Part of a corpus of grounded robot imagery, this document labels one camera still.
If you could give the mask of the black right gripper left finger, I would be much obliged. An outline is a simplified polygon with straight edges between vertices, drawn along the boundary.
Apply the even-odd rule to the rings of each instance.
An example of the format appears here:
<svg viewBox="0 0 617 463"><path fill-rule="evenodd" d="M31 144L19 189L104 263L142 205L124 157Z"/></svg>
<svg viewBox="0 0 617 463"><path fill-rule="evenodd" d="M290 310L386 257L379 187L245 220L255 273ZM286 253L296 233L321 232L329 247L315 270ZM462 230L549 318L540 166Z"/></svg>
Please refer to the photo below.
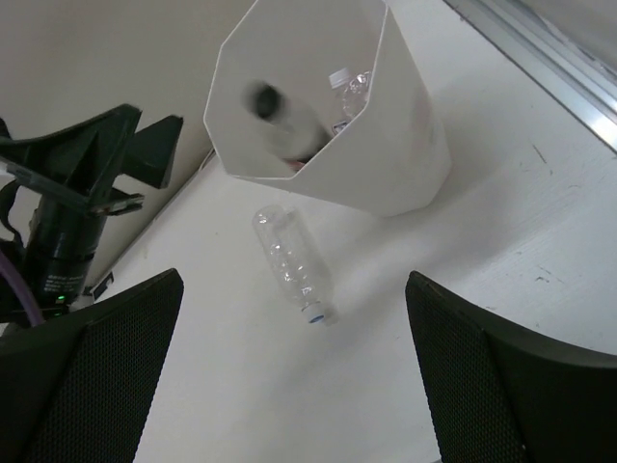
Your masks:
<svg viewBox="0 0 617 463"><path fill-rule="evenodd" d="M183 292L169 269L2 337L2 461L132 461Z"/></svg>

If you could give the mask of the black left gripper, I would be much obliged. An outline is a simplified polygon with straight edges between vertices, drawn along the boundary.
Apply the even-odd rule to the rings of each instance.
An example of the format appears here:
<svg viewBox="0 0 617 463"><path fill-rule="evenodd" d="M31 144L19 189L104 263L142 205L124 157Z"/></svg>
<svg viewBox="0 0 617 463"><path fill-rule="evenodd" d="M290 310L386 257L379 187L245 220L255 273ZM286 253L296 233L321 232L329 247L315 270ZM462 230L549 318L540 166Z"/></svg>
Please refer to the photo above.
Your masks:
<svg viewBox="0 0 617 463"><path fill-rule="evenodd" d="M52 318L82 294L105 223L142 208L116 188L126 175L156 189L171 180L183 126L170 115L145 128L122 104L57 132L17 140L1 127L1 315Z"/></svg>

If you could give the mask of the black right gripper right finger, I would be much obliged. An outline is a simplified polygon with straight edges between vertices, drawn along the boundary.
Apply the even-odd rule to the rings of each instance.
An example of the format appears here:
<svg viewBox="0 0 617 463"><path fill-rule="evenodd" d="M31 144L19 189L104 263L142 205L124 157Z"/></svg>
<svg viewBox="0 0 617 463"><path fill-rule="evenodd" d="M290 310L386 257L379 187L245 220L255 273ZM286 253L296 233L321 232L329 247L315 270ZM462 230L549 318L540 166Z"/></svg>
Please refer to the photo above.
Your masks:
<svg viewBox="0 0 617 463"><path fill-rule="evenodd" d="M417 271L405 296L443 462L615 461L615 356L534 332Z"/></svg>

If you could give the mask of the black cap plastic bottle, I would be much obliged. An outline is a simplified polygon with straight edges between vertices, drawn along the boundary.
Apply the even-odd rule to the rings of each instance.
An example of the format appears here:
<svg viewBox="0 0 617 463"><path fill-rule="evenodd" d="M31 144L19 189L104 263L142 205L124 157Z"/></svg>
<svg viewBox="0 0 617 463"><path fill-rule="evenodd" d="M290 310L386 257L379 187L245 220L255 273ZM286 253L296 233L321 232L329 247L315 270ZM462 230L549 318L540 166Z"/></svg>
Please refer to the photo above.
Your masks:
<svg viewBox="0 0 617 463"><path fill-rule="evenodd" d="M306 164L333 139L311 107L267 82L250 83L243 105L260 124L267 149L282 161Z"/></svg>

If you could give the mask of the red cap plastic bottle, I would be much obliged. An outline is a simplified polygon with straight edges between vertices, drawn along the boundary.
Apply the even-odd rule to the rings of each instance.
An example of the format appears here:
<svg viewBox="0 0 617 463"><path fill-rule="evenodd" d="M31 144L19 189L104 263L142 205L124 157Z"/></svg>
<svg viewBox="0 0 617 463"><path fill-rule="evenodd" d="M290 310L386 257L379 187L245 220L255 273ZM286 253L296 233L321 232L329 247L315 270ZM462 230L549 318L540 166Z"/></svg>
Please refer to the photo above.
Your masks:
<svg viewBox="0 0 617 463"><path fill-rule="evenodd" d="M302 159L284 159L285 164L294 172L299 172L303 169L311 160L311 157L305 157Z"/></svg>

